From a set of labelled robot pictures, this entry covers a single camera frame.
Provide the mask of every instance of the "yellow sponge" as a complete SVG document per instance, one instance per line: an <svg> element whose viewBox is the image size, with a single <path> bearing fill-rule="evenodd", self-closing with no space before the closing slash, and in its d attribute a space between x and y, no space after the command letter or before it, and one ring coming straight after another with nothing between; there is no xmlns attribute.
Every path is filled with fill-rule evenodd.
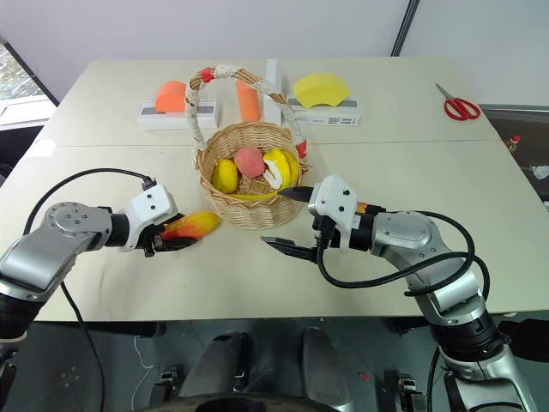
<svg viewBox="0 0 549 412"><path fill-rule="evenodd" d="M293 84L293 94L305 109L316 105L337 106L351 92L345 81L332 73L313 73Z"/></svg>

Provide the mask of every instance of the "scissors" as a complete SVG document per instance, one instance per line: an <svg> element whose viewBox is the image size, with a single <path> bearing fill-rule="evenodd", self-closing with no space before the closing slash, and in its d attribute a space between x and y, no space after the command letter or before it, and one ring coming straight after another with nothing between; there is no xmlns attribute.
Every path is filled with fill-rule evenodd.
<svg viewBox="0 0 549 412"><path fill-rule="evenodd" d="M473 120L474 118L480 116L480 109L476 105L468 100L452 96L444 90L440 84L435 84L437 85L438 90L440 90L440 92L446 97L446 101L444 102L444 111L449 117L454 120L463 121Z"/></svg>

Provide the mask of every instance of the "floor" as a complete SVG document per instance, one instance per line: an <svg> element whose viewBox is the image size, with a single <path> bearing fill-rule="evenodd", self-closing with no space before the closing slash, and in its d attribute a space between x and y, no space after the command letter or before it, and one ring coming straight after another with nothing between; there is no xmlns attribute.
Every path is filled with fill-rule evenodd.
<svg viewBox="0 0 549 412"><path fill-rule="evenodd" d="M522 313L508 320L526 317L549 320L549 312ZM425 391L429 362L435 343L427 328L399 336L380 318L311 318L215 320L168 323L163 336L138 338L146 365L156 368L143 382L136 396L136 408L148 405L148 397L159 371L180 364L189 371L202 349L221 333L239 330L250 333L255 361L249 391L301 395L299 346L303 330L311 325L323 328L340 351L356 410L400 411L384 377L391 371L409 373ZM133 348L134 338L106 332L92 332L106 373L106 411L130 410L130 399L144 369ZM518 360L531 385L540 410L549 410L546 363ZM98 410L100 380L93 356L78 329L35 323L14 362L18 373L5 411ZM449 410L437 370L433 406Z"/></svg>

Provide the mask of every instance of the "basket handle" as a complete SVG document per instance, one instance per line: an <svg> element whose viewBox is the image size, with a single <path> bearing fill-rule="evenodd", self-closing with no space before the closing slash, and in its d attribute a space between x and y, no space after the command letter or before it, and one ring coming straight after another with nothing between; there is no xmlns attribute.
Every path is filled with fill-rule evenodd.
<svg viewBox="0 0 549 412"><path fill-rule="evenodd" d="M185 89L185 111L192 136L195 139L195 148L197 150L204 150L207 147L204 136L198 127L198 117L196 115L196 110L198 108L198 90L213 79L223 79L226 77L234 77L235 79L242 80L255 90L268 94L269 97L274 100L284 114L284 118L292 132L293 141L298 150L299 158L304 159L307 151L307 141L303 136L301 127L299 127L295 112L292 107L288 105L284 94L276 90L275 86L264 81L261 77L257 77L246 69L230 64L207 67L194 75L187 84L187 88Z"/></svg>

